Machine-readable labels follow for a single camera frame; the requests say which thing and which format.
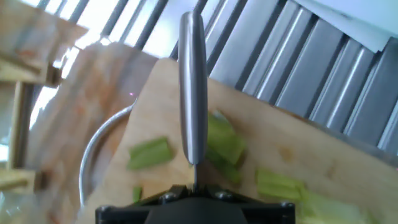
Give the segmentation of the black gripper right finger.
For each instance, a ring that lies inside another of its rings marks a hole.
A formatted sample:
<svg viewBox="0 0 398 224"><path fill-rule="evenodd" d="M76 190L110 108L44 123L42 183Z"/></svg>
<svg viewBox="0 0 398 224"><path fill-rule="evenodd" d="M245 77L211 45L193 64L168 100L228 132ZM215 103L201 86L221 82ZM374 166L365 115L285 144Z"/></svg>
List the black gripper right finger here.
<svg viewBox="0 0 398 224"><path fill-rule="evenodd" d="M295 205L290 202L265 203L218 185L199 185L198 195L206 199L199 206L199 217L206 223L295 224Z"/></svg>

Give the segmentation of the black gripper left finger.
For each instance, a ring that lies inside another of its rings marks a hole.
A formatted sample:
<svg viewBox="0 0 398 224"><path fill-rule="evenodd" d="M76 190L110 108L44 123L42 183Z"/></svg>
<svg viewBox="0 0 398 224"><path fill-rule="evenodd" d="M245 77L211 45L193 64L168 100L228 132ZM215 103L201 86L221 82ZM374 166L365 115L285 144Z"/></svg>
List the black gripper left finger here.
<svg viewBox="0 0 398 224"><path fill-rule="evenodd" d="M139 199L130 205L117 207L103 205L95 210L95 224L144 223L152 208L192 196L193 191L186 185L173 185L166 191Z"/></svg>

